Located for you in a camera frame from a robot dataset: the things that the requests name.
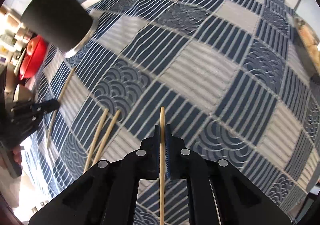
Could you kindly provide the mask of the red apple left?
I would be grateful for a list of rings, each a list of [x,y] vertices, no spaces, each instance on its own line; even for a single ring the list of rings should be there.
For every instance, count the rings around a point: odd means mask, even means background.
[[[38,39],[37,38],[33,38],[30,40],[30,42],[27,44],[27,55],[28,56],[32,56],[33,53],[35,52],[35,49],[37,47],[38,44]]]

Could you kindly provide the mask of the black cylindrical utensil holder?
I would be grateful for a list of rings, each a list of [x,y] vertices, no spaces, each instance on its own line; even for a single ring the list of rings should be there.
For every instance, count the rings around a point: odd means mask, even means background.
[[[65,58],[75,56],[98,26],[98,20],[77,0],[32,0],[21,22],[56,46]]]

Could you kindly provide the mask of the white cup on table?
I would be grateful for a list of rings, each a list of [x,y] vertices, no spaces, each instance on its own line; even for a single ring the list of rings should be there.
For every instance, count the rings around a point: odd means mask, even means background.
[[[25,86],[18,84],[14,92],[13,102],[26,102],[33,100],[33,93]]]

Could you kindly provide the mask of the red bowl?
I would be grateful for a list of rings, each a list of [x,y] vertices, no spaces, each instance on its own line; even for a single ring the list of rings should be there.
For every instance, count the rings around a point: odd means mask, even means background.
[[[32,56],[25,55],[20,66],[20,80],[33,77],[38,72],[45,58],[48,43],[40,35],[34,38],[37,38],[39,42]]]

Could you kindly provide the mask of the wooden chopstick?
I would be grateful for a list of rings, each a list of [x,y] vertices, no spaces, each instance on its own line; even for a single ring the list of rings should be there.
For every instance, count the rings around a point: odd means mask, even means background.
[[[102,152],[103,152],[103,150],[104,150],[104,147],[105,147],[106,144],[107,144],[108,137],[110,136],[111,131],[112,131],[112,129],[114,128],[114,125],[116,124],[116,121],[117,121],[120,113],[121,113],[121,111],[120,111],[120,109],[118,109],[118,110],[116,111],[114,117],[112,118],[112,120],[111,120],[111,122],[110,122],[110,124],[109,124],[109,126],[108,126],[108,128],[107,128],[107,130],[106,130],[106,133],[105,133],[105,135],[103,136],[103,138],[102,138],[102,140],[101,140],[100,146],[99,146],[99,148],[98,148],[98,150],[97,150],[97,153],[96,153],[96,155],[95,155],[95,158],[94,158],[94,160],[93,160],[92,165],[95,165],[95,164],[100,160],[101,155],[102,155]]]
[[[164,225],[165,206],[165,107],[160,108],[160,143],[159,143],[159,224]]]
[[[99,123],[97,125],[96,131],[95,131],[95,134],[94,134],[94,137],[93,137],[93,140],[92,140],[91,145],[89,147],[89,152],[88,152],[88,156],[87,156],[87,160],[86,160],[86,163],[85,163],[85,166],[84,166],[83,173],[85,173],[89,169],[89,164],[91,163],[91,159],[92,159],[92,155],[93,155],[93,152],[94,152],[94,149],[95,149],[95,145],[97,143],[97,140],[99,138],[100,132],[101,132],[101,130],[103,128],[103,125],[104,125],[104,122],[106,120],[107,115],[108,115],[108,109],[105,109],[103,111],[103,114],[100,117]]]

